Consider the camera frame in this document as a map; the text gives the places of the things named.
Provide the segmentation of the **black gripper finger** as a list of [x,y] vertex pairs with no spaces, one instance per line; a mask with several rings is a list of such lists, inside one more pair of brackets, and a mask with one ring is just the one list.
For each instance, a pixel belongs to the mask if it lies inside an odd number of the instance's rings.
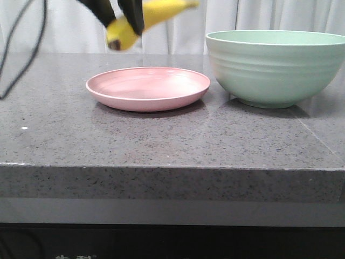
[[144,31],[143,5],[141,0],[118,0],[118,5],[133,31],[141,36]]
[[109,26],[116,16],[109,0],[79,0],[103,26]]

